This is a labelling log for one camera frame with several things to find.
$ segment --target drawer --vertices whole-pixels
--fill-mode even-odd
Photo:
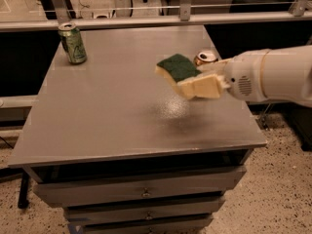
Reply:
[[[38,184],[34,192],[51,207],[71,207],[162,198],[233,189],[244,166]]]
[[[217,212],[224,203],[224,198],[213,196],[215,194],[72,207],[65,210],[65,217],[73,225],[85,226],[133,220],[150,221],[176,215],[211,214]]]
[[[170,217],[152,221],[99,224],[84,227],[84,234],[160,234],[165,231],[202,229],[212,222],[207,214]]]

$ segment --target sponge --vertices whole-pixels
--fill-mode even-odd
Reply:
[[[226,88],[224,77],[213,72],[202,73],[188,58],[176,54],[156,65],[155,72],[163,76],[183,98],[220,98]]]

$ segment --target glass partition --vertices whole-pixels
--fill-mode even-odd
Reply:
[[[0,22],[51,21],[60,23],[59,10],[88,25],[112,20],[186,21],[194,16],[285,12],[302,0],[0,0]],[[300,4],[311,9],[310,0]]]

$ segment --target metal post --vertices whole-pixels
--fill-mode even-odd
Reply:
[[[191,17],[192,0],[180,0],[179,18],[180,20],[189,20]]]
[[[65,0],[52,0],[56,10],[58,23],[64,23],[71,20],[71,16],[68,12]]]
[[[305,9],[307,8],[309,0],[295,0],[292,3],[289,12],[293,14],[295,17],[301,17],[304,15]]]

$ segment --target table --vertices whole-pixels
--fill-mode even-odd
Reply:
[[[84,233],[202,228],[266,140],[243,101],[185,100],[154,73],[214,48],[203,26],[82,32],[88,60],[61,46],[9,161]]]

